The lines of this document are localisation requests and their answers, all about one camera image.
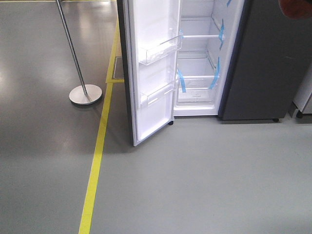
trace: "epoxy floor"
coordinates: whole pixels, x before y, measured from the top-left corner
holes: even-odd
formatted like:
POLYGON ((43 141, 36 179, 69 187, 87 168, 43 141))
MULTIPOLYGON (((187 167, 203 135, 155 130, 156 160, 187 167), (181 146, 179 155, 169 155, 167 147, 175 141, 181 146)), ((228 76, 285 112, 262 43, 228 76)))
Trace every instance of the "epoxy floor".
MULTIPOLYGON (((116 2, 63 2, 105 91, 116 2)), ((0 2, 0 233, 78 233, 103 102, 79 85, 56 5, 0 2)), ((92 234, 311 234, 312 117, 178 118, 133 148, 114 84, 92 234)))

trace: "open refrigerator door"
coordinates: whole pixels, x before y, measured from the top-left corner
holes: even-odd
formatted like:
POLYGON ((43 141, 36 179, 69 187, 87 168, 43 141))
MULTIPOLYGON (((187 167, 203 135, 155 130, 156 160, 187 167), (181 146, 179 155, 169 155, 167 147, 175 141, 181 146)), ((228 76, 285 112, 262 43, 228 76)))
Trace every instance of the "open refrigerator door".
POLYGON ((136 146, 174 120, 177 51, 182 43, 180 0, 120 0, 121 4, 128 66, 125 83, 136 146))

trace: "refrigerator foot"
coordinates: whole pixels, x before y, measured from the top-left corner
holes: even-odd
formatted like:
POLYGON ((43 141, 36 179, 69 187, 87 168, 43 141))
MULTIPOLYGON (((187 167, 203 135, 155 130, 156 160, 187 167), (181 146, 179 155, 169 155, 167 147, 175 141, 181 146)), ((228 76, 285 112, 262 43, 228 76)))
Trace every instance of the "refrigerator foot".
POLYGON ((296 114, 296 117, 297 118, 302 118, 303 117, 303 114, 301 111, 298 111, 297 114, 296 114))

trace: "appliance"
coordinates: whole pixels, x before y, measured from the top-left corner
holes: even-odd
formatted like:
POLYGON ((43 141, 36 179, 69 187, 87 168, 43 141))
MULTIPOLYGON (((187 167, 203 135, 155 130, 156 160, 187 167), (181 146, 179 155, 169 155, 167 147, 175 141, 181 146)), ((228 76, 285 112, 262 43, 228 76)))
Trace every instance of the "appliance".
POLYGON ((239 28, 218 116, 278 121, 312 63, 312 18, 283 15, 277 0, 245 2, 251 6, 239 28))
POLYGON ((134 146, 174 116, 217 115, 244 0, 118 0, 134 146))
POLYGON ((117 7, 134 146, 174 116, 282 118, 312 58, 312 21, 287 18, 277 0, 117 7))

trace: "blue tape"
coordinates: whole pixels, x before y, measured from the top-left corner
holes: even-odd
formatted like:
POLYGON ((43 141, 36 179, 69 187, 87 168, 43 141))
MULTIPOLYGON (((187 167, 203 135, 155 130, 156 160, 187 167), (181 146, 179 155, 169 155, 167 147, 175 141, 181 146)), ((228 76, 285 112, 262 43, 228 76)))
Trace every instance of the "blue tape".
POLYGON ((181 71, 180 71, 179 69, 177 70, 177 75, 178 75, 179 78, 180 78, 181 87, 182 87, 182 92, 183 92, 183 93, 186 93, 184 77, 183 77, 183 75, 182 75, 182 73, 181 73, 181 71))
POLYGON ((182 33, 182 39, 184 38, 183 30, 180 29, 180 33, 182 33))
POLYGON ((220 29, 220 33, 219 33, 219 40, 221 41, 220 50, 221 50, 221 48, 223 46, 223 42, 224 42, 223 35, 224 35, 224 21, 222 19, 222 25, 221 25, 221 29, 220 29))
POLYGON ((229 1, 228 1, 228 3, 226 4, 227 7, 230 5, 231 1, 232 1, 232 0, 229 0, 229 1))
POLYGON ((215 73, 214 73, 214 80, 211 83, 209 89, 215 88, 216 82, 218 81, 219 77, 220 77, 220 57, 218 57, 218 64, 216 66, 216 70, 215 70, 215 73))

